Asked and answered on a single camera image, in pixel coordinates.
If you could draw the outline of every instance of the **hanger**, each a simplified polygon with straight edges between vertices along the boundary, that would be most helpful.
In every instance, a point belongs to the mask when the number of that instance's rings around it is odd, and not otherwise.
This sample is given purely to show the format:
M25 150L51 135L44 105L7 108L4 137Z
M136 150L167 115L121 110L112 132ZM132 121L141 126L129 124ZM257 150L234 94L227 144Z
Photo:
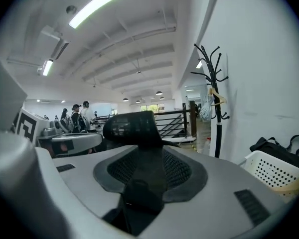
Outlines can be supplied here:
M219 103L213 104L211 106L217 106L217 105L220 105L220 104L226 104L227 103L227 100L224 97L222 97L220 94L218 94L214 88L210 88L208 94L209 95L215 95L216 97L219 98L219 101L220 101Z

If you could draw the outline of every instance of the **hook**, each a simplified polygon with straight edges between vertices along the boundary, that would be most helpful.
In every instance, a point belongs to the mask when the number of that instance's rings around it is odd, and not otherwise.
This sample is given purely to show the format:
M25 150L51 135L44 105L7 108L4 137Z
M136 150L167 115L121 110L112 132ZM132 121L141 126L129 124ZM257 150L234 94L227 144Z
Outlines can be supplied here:
M207 52L206 52L206 50L205 50L205 48L204 48L203 45L201 45L201 50L203 51L203 55L204 55L206 61L208 61L208 55L207 55Z
M215 67L215 71L217 70L217 67L218 67L218 63L219 63L220 57L221 57L221 53L218 54L218 59L217 59L217 63L216 63L216 67Z
M210 79L209 76L206 75L206 74L203 74L203 73L196 73L196 72L190 72L190 73L191 73L191 74L199 74L199 75L203 75L203 76L206 77L206 80L208 80L209 82L211 82L211 79Z
M225 117L226 115L227 115L227 113L224 113L224 115L221 115L220 117L221 117L223 120L227 120L227 119L229 119L230 117L229 117L229 116Z
M217 116L217 110L216 110L216 108L215 108L215 116L214 116L214 117L212 117L211 119L214 119L214 118L216 118L216 116Z
M220 47L218 46L211 54L210 54L210 57L209 57L209 60L211 62L211 57L213 56L213 54L215 53L216 50L218 50Z
M222 80L218 80L217 78L216 78L216 81L218 81L218 82L223 82L224 80L227 80L229 77L228 76L226 76L224 79L222 79Z
M195 46L201 53L203 53L203 55L204 55L204 52L197 46L196 43L194 43L194 46Z

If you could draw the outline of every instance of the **window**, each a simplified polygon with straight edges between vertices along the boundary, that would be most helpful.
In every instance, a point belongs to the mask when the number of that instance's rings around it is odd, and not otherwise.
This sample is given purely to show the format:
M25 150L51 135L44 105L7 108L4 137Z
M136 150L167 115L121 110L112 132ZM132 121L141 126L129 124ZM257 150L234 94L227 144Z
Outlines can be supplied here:
M153 111L153 113L163 113L165 112L165 105L164 104L155 104L155 105L148 105L148 106L140 106L141 112L143 111Z
M158 112L159 113L165 112L165 105L164 104L158 104Z

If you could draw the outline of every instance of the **fluorescent light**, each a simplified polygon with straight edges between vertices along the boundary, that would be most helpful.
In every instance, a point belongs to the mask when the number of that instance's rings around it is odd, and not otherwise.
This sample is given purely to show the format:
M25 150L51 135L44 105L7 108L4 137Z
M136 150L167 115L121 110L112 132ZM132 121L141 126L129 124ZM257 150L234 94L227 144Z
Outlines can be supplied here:
M86 6L83 7L70 21L69 25L73 28L77 28L88 16L90 16L97 9L107 4L112 0L92 0Z
M48 75L52 64L53 64L53 60L51 60L51 59L45 62L44 66L43 66L43 76Z
M196 66L197 69L201 68L203 66L203 64L201 63L201 61L199 61L198 65Z

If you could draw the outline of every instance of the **black coat rack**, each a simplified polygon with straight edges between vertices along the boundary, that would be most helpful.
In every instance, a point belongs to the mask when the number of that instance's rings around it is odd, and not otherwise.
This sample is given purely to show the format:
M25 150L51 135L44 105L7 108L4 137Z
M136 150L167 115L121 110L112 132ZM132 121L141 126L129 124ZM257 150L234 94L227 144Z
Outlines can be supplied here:
M204 46L201 46L201 48L199 48L196 44L194 44L194 46L203 54L204 58L201 58L199 60L200 61L201 60L205 61L206 65L207 65L207 68L208 68L208 71L209 71L209 74L210 74L210 77L206 74L203 74L203 73L196 73L196 72L191 72L191 73L205 76L206 80L208 82L210 82L210 84L207 84L207 85L211 85L215 89L215 91L217 93L219 93L218 92L218 87L217 87L217 82L223 82L223 81L228 79L228 76L225 77L222 80L217 79L217 74L219 72L221 72L221 69L217 71L217 66L218 66L218 63L219 63L219 60L220 60L220 57L221 57L221 53L218 54L218 59L217 59L215 69L214 69L213 63L211 62L211 58L212 58L213 54L215 53L215 51L219 49L219 46L210 54L209 58L208 58L208 55L206 53L206 50L205 50ZM220 102L219 98L216 95L214 95L214 102L215 102L215 104ZM229 116L226 116L226 115L227 115L227 113L224 113L224 115L221 115L220 105L215 105L215 116L212 117L212 119L217 117L216 148L215 148L215 157L216 158L219 158L220 147L221 147L221 136L222 136L222 123L221 123L221 120L229 119Z

